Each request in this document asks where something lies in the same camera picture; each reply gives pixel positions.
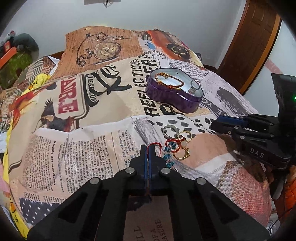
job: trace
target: bedspread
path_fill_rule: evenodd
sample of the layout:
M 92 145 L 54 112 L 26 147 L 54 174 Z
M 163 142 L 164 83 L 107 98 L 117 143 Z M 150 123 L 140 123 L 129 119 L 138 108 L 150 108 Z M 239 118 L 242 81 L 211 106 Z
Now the bedspread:
M 219 115 L 257 113 L 239 92 L 203 68 L 177 37 L 160 30 L 92 26 L 66 39 L 66 51 L 52 78 L 14 101 L 9 116 L 11 134 L 4 159 L 9 188 L 3 180 L 0 188 L 23 222 L 18 228 L 29 230 L 90 178 L 109 178 L 128 167 L 141 144 L 164 144 L 166 124 L 193 134 L 190 157 L 172 157 L 182 176 L 206 178 L 267 224 L 271 200 L 260 163 L 241 155 L 229 136 L 218 136 L 210 127 Z M 184 114 L 146 96 L 146 76 L 166 67 L 201 80 L 204 97 L 196 112 Z M 136 227 L 151 240 L 156 219 L 172 240 L 167 198 L 132 198 L 124 240 L 136 240 Z

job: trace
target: metal screw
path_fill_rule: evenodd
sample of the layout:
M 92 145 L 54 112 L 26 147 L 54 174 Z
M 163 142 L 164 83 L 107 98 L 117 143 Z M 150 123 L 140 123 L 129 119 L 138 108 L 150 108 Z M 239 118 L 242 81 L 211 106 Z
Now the metal screw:
M 203 177 L 199 177 L 198 179 L 196 179 L 196 182 L 200 185 L 204 185 L 206 184 L 207 180 L 204 179 Z
M 91 180 L 90 180 L 91 184 L 95 185 L 95 184 L 98 184 L 100 182 L 100 179 L 98 177 L 93 177 Z
M 164 167 L 164 168 L 161 169 L 161 172 L 162 172 L 163 174 L 169 174 L 169 173 L 170 173 L 170 169 L 167 168 L 167 167 Z
M 132 173 L 134 173 L 134 171 L 135 171 L 135 169 L 132 168 L 132 167 L 128 167 L 128 168 L 126 169 L 126 173 L 128 173 L 128 174 L 132 174 Z

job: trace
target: silver ring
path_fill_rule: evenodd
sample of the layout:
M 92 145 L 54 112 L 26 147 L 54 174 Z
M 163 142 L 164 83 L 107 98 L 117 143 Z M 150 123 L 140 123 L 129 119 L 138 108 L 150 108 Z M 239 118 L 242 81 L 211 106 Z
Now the silver ring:
M 193 82 L 193 81 L 199 85 L 199 88 L 198 88 L 198 89 L 196 89 L 196 88 L 194 88 L 194 87 L 192 86 L 192 82 Z M 192 88 L 194 88 L 195 90 L 199 90 L 199 89 L 201 88 L 202 84 L 200 83 L 200 80 L 199 80 L 199 79 L 192 79 L 192 80 L 190 81 L 190 86 L 191 86 Z
M 174 130 L 174 132 L 177 134 L 177 136 L 176 137 L 170 137 L 168 134 L 166 134 L 165 133 L 165 129 L 167 129 L 167 128 L 171 128 L 171 129 L 173 129 Z M 176 139 L 176 138 L 178 138 L 178 136 L 179 136 L 179 131 L 178 131 L 178 129 L 177 129 L 177 127 L 175 127 L 175 126 L 173 126 L 173 125 L 165 125 L 164 127 L 163 127 L 163 136 L 166 138 L 166 139 Z
M 199 85 L 199 88 L 198 88 L 198 89 L 196 89 L 196 88 L 194 88 L 194 87 L 192 86 L 192 82 L 193 82 L 193 81 Z M 197 90 L 199 90 L 200 88 L 201 88 L 200 80 L 199 80 L 199 79 L 192 79 L 191 82 L 190 82 L 190 88 L 189 88 L 189 90 L 188 90 L 188 93 L 191 94 L 191 95 L 194 95 L 195 92 L 196 92 Z

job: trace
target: yellow cloth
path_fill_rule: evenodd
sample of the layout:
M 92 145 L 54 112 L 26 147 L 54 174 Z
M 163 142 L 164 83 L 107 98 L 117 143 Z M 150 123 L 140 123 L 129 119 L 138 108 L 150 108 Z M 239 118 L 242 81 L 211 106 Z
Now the yellow cloth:
M 33 83 L 28 87 L 28 89 L 26 89 L 22 95 L 30 92 L 31 90 L 37 89 L 39 87 L 41 87 L 48 79 L 50 78 L 50 75 L 46 75 L 46 74 L 39 74 L 36 76 L 35 80 L 33 81 Z M 3 171 L 3 179 L 9 184 L 9 179 L 8 179 L 8 144 L 9 144 L 9 139 L 10 139 L 10 134 L 11 134 L 11 130 L 12 130 L 12 123 L 13 123 L 13 118 L 10 121 L 10 127 L 7 131 L 7 137 L 6 137 L 6 150 L 4 153 L 4 157 L 3 157 L 3 167 L 4 167 L 4 171 Z M 19 213 L 17 212 L 12 199 L 10 197 L 10 208 L 9 211 L 12 215 L 12 218 L 19 230 L 19 232 L 21 233 L 21 235 L 24 238 L 27 238 L 29 229 L 28 227 L 25 225 L 24 221 L 22 220 L 21 216 L 19 215 Z

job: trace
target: wooden door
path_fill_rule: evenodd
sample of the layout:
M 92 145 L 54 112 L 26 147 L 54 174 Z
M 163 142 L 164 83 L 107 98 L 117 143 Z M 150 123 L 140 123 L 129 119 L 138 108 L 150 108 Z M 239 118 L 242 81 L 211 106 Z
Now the wooden door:
M 243 94 L 263 67 L 275 42 L 280 17 L 265 0 L 247 0 L 217 74 Z

